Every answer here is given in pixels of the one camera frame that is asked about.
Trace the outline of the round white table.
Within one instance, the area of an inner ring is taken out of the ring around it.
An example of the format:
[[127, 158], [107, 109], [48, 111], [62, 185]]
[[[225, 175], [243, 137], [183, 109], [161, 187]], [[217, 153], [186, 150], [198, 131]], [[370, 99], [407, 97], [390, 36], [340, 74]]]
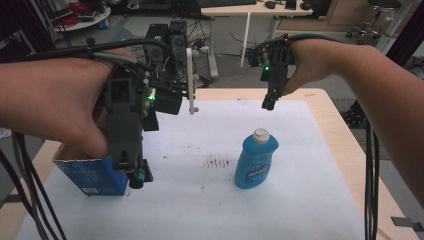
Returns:
[[72, 13], [54, 20], [52, 25], [56, 32], [75, 31], [94, 25], [105, 26], [104, 22], [110, 14], [111, 9], [108, 6], [104, 6], [104, 10], [100, 13], [94, 12], [87, 16], [78, 16], [75, 13]]

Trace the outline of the white desk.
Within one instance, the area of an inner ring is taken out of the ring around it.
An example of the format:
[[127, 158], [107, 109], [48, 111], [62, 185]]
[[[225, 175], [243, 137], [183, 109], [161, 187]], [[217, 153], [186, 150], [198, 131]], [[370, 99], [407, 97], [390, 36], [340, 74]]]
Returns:
[[244, 16], [244, 38], [242, 45], [242, 56], [240, 66], [244, 65], [244, 58], [247, 47], [247, 39], [250, 30], [250, 21], [252, 16], [266, 16], [270, 18], [269, 24], [269, 37], [275, 37], [277, 29], [277, 19], [280, 17], [293, 18], [295, 16], [308, 16], [313, 13], [312, 10], [303, 10], [300, 4], [303, 0], [296, 0], [296, 8], [294, 10], [286, 9], [283, 5], [277, 5], [274, 9], [268, 9], [264, 3], [256, 3], [255, 5], [240, 5], [240, 6], [224, 6], [213, 8], [202, 8], [201, 14], [210, 18], [209, 21], [209, 50], [208, 50], [208, 64], [210, 76], [216, 79], [219, 76], [216, 56], [215, 56], [215, 27], [214, 21], [216, 17], [231, 17], [231, 16]]

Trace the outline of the person's right hand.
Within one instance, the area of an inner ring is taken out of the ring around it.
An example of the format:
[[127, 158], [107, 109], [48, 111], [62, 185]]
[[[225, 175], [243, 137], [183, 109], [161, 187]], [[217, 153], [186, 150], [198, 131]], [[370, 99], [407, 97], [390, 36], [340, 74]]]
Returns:
[[290, 50], [295, 61], [295, 71], [284, 88], [285, 94], [292, 94], [308, 83], [337, 74], [341, 58], [339, 50], [342, 48], [342, 43], [320, 39], [293, 42]]

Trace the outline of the black metal frame post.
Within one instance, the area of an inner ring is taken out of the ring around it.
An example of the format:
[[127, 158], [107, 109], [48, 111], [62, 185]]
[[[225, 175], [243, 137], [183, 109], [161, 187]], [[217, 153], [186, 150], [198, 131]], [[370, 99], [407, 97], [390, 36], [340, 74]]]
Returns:
[[409, 19], [386, 56], [404, 66], [424, 41], [424, 0]]

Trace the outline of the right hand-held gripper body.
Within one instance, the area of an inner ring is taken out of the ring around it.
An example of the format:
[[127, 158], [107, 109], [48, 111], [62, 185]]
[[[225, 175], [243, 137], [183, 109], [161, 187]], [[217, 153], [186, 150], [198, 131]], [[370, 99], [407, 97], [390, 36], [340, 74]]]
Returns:
[[266, 99], [279, 99], [287, 83], [290, 62], [289, 37], [284, 34], [258, 44], [248, 55], [251, 67], [261, 67], [261, 81], [268, 84]]

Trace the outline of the blue dish soap bottle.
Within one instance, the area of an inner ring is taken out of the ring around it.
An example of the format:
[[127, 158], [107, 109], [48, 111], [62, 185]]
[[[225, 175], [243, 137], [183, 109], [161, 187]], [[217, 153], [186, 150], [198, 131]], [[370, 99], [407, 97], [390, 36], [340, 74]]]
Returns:
[[242, 144], [234, 181], [241, 189], [260, 185], [268, 176], [278, 141], [266, 129], [258, 128]]

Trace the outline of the black swivel stool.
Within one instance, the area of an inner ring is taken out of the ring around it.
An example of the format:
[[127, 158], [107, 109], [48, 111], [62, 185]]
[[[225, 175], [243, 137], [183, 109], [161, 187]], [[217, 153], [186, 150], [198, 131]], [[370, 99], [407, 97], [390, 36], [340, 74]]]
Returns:
[[383, 29], [377, 24], [381, 14], [388, 12], [391, 16], [397, 12], [402, 3], [399, 0], [367, 0], [368, 7], [374, 11], [373, 17], [368, 22], [355, 24], [346, 32], [346, 38], [352, 38], [354, 33], [359, 35], [357, 43], [361, 45], [365, 36], [370, 36], [373, 39], [379, 39], [383, 33]]

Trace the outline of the person's left hand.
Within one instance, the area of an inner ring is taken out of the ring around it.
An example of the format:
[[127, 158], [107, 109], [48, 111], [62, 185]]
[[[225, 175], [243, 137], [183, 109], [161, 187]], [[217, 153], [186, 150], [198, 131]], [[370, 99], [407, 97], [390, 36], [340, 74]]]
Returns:
[[107, 154], [107, 141], [92, 117], [113, 64], [86, 58], [54, 60], [48, 90], [45, 138], [78, 147], [92, 157]]

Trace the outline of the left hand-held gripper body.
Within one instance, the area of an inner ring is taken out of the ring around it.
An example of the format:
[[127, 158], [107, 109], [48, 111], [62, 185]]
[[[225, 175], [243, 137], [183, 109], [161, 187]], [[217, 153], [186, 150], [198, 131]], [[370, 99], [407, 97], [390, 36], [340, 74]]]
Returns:
[[140, 170], [142, 132], [157, 129], [156, 113], [176, 115], [184, 99], [194, 100], [194, 76], [189, 68], [151, 69], [111, 54], [107, 59], [115, 64], [104, 89], [109, 155], [117, 170]]

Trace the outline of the black tape strip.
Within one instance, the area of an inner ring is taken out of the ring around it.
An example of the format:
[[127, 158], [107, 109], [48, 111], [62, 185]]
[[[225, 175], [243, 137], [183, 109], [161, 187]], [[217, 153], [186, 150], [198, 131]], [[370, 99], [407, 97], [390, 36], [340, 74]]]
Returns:
[[406, 217], [391, 217], [392, 222], [398, 227], [410, 227], [415, 232], [424, 232], [424, 226], [420, 222], [413, 222], [410, 218]]

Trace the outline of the white table mat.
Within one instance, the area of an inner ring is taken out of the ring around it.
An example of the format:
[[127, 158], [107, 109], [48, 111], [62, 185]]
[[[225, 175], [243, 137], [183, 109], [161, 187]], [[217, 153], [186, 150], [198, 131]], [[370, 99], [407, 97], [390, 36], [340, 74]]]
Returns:
[[[303, 100], [199, 100], [144, 133], [153, 182], [87, 197], [59, 170], [44, 187], [68, 240], [363, 240], [364, 224]], [[243, 140], [278, 141], [266, 180], [234, 183]]]

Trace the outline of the black keyboard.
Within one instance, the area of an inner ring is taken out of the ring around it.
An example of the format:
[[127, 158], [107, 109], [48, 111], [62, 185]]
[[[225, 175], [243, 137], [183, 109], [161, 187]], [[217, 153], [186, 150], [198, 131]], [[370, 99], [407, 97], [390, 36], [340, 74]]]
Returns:
[[256, 0], [197, 0], [201, 8], [255, 5]]

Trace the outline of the blue cardboard box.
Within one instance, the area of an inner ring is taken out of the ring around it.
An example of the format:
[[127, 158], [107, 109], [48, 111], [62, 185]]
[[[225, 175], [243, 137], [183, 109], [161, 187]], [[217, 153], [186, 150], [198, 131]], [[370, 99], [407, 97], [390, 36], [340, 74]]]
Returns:
[[80, 149], [61, 144], [54, 164], [87, 196], [123, 196], [128, 179], [112, 168], [109, 157], [93, 158]]

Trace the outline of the black computer tower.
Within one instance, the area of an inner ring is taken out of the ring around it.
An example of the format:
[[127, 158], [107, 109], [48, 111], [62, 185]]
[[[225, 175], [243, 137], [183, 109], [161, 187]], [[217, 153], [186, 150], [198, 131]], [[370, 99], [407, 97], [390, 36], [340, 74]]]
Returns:
[[172, 20], [169, 24], [151, 24], [146, 38], [165, 43], [171, 48], [176, 58], [175, 61], [172, 61], [169, 53], [157, 45], [145, 45], [144, 52], [149, 63], [161, 67], [167, 63], [175, 63], [178, 69], [187, 66], [185, 20]]

